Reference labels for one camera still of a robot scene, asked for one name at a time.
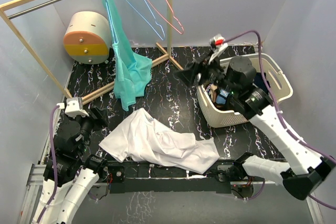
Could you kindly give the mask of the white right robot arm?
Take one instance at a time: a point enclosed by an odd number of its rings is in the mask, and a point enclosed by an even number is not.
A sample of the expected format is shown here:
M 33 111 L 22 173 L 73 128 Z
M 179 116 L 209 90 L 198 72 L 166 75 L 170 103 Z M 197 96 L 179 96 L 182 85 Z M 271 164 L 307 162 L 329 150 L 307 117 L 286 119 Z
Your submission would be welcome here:
M 205 57 L 175 75 L 187 87 L 200 76 L 200 85 L 209 81 L 228 91 L 225 106 L 260 129 L 286 159 L 276 162 L 246 152 L 233 162 L 227 174 L 240 180 L 260 177 L 282 184 L 290 195 L 304 200 L 326 179 L 335 163 L 291 137 L 289 126 L 282 125 L 270 96 L 254 84 L 256 73 L 249 58 L 238 56 L 227 68 L 222 68 L 219 60 Z

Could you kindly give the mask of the blue hanger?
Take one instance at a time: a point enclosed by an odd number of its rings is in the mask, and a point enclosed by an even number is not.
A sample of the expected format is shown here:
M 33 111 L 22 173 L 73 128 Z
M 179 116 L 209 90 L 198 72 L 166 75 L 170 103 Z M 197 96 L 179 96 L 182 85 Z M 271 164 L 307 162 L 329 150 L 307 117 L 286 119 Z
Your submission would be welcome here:
M 157 19 L 153 9 L 147 0 L 124 0 L 131 9 L 150 27 L 150 29 L 163 41 L 165 31 Z
M 119 41 L 118 41 L 116 31 L 115 31 L 115 28 L 114 28 L 114 24 L 113 24 L 111 10 L 110 10 L 110 6 L 109 6 L 109 1 L 108 0 L 103 0 L 103 1 L 104 1 L 106 11 L 107 11 L 109 27 L 110 27 L 110 30 L 111 30 L 112 44 L 114 45 L 114 44 L 117 44 Z

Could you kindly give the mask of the teal t shirt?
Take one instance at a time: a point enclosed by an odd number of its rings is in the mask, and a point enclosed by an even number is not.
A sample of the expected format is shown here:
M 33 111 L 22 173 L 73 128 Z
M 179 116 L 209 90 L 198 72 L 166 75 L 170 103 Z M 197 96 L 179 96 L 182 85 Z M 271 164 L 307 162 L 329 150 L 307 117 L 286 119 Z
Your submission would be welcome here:
M 146 85 L 151 80 L 152 60 L 132 50 L 114 0 L 108 1 L 119 41 L 112 44 L 116 60 L 113 92 L 121 101 L 122 108 L 128 111 L 129 106 L 136 103 L 136 98 L 144 96 Z

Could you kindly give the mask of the white t shirt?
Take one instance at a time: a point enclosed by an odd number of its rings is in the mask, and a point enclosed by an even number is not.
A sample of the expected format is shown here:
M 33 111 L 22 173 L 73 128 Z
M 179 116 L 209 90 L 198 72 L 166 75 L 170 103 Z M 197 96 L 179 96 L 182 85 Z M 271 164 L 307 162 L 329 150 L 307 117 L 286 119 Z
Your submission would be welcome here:
M 198 141 L 193 133 L 178 133 L 144 108 L 132 112 L 99 144 L 122 163 L 128 157 L 164 167 L 205 173 L 219 159 L 214 140 Z

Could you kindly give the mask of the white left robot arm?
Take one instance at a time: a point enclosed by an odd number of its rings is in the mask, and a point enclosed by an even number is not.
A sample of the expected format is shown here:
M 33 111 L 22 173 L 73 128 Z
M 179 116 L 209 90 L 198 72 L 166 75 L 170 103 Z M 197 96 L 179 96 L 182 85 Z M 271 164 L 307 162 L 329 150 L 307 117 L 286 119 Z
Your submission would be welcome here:
M 53 122 L 49 122 L 51 157 L 43 173 L 33 223 L 71 223 L 91 187 L 108 177 L 106 159 L 91 154 L 86 161 L 82 160 L 93 132 L 108 126 L 107 112 L 96 106 L 87 110 L 77 108 L 72 120 L 77 132 L 68 139 L 60 138 L 58 145 L 54 141 Z

